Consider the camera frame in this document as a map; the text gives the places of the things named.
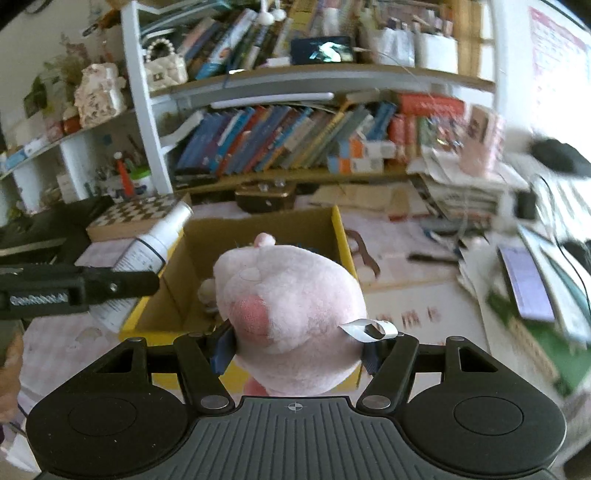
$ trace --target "green book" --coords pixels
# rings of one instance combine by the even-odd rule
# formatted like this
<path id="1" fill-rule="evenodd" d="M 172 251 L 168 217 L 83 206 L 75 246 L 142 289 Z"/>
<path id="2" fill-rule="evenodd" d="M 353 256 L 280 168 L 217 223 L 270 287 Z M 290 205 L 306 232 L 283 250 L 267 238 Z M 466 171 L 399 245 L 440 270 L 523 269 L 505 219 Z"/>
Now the green book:
<path id="1" fill-rule="evenodd" d="M 553 325 L 520 319 L 510 299 L 495 290 L 486 301 L 560 395 L 568 397 L 587 380 L 591 350 L 573 348 Z"/>

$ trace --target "chessboard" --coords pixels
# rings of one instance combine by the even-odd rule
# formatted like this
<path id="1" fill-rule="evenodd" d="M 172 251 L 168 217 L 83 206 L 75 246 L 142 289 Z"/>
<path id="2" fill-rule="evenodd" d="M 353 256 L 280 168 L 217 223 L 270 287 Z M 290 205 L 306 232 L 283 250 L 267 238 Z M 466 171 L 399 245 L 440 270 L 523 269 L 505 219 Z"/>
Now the chessboard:
<path id="1" fill-rule="evenodd" d="M 147 233 L 181 200 L 190 204 L 189 198 L 180 198 L 177 195 L 117 203 L 92 222 L 86 228 L 86 233 L 92 242 L 133 238 Z"/>

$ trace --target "white handbag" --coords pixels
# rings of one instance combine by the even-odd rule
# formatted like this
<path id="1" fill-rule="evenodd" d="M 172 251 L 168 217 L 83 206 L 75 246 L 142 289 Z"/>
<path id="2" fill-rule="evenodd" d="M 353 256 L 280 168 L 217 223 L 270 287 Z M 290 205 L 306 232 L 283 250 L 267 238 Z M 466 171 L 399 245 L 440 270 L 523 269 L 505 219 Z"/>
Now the white handbag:
<path id="1" fill-rule="evenodd" d="M 152 60 L 152 54 L 158 45 L 167 47 L 169 54 L 165 57 Z M 173 44 L 165 38 L 155 40 L 148 47 L 144 68 L 150 92 L 174 85 L 181 85 L 187 83 L 189 80 L 184 58 L 174 52 Z"/>

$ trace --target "plush toy ear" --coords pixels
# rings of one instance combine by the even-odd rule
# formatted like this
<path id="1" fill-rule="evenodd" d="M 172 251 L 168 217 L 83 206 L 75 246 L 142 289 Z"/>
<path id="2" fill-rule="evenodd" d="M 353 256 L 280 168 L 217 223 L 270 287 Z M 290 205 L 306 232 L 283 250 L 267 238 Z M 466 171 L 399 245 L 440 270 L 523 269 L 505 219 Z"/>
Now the plush toy ear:
<path id="1" fill-rule="evenodd" d="M 258 295 L 249 295 L 238 300 L 232 306 L 230 322 L 239 339 L 260 345 L 269 343 L 269 314 Z"/>
<path id="2" fill-rule="evenodd" d="M 255 238 L 255 248 L 275 245 L 275 239 L 268 233 L 259 233 Z"/>

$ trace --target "bottle label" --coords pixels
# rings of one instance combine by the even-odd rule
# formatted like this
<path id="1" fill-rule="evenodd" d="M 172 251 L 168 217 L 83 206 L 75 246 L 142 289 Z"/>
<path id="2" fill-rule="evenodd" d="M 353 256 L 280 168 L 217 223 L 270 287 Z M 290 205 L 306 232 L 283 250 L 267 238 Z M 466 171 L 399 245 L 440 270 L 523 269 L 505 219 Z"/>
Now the bottle label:
<path id="1" fill-rule="evenodd" d="M 164 261 L 146 243 L 135 240 L 113 267 L 116 272 L 153 271 L 160 272 Z M 101 305 L 92 305 L 90 315 L 106 326 L 111 332 L 119 333 L 139 299 L 108 300 Z"/>

